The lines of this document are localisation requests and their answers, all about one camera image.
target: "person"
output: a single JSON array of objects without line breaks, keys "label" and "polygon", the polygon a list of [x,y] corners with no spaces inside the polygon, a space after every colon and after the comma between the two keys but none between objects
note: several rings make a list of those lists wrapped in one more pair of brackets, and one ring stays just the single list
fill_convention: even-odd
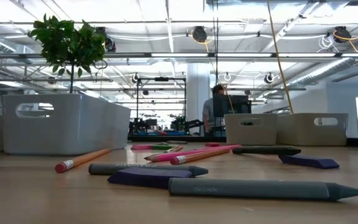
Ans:
[{"label": "person", "polygon": [[[221,84],[216,85],[212,89],[212,95],[224,95],[224,87]],[[205,136],[213,136],[213,131],[221,130],[223,119],[215,119],[213,105],[213,97],[204,102],[203,122]]]}]

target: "table surface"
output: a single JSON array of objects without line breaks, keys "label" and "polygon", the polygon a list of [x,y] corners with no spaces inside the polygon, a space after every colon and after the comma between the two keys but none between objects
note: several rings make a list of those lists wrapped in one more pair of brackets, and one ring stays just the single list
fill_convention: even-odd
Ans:
[{"label": "table surface", "polygon": [[[358,188],[358,148],[300,149],[333,158],[341,168],[292,166],[277,156],[249,154],[224,154],[189,164],[209,169],[197,178],[315,180]],[[143,158],[153,152],[160,151],[132,151],[127,146],[63,174],[53,167],[67,157],[0,154],[0,223],[358,223],[358,197],[339,202],[180,197],[162,189],[109,184],[108,176],[88,174],[92,162],[145,164]]]}]

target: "white column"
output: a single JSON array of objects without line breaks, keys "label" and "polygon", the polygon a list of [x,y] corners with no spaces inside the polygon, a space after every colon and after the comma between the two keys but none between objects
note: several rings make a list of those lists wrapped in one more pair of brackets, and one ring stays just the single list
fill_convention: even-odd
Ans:
[{"label": "white column", "polygon": [[211,96],[209,89],[210,70],[211,65],[208,63],[187,64],[186,118],[188,121],[203,120],[204,102]]}]

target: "tree trunk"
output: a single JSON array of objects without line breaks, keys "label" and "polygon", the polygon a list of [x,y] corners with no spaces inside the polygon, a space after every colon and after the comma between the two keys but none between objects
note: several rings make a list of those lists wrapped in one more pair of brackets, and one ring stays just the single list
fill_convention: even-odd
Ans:
[{"label": "tree trunk", "polygon": [[74,85],[74,65],[71,65],[70,93],[73,93],[73,85]]}]

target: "desk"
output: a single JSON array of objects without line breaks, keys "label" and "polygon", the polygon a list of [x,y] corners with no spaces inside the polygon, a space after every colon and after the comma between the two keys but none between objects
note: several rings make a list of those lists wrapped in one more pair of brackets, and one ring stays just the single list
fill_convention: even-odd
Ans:
[{"label": "desk", "polygon": [[[127,148],[92,162],[146,163],[143,157],[151,154]],[[275,156],[232,154],[191,164],[209,169],[198,178],[322,180],[358,188],[358,148],[300,148],[304,154],[331,157],[341,168],[320,170],[282,164]],[[56,174],[54,165],[64,159],[0,154],[0,223],[358,223],[358,197],[336,203],[174,197],[166,190],[108,184],[107,176],[88,174],[89,163]]]}]

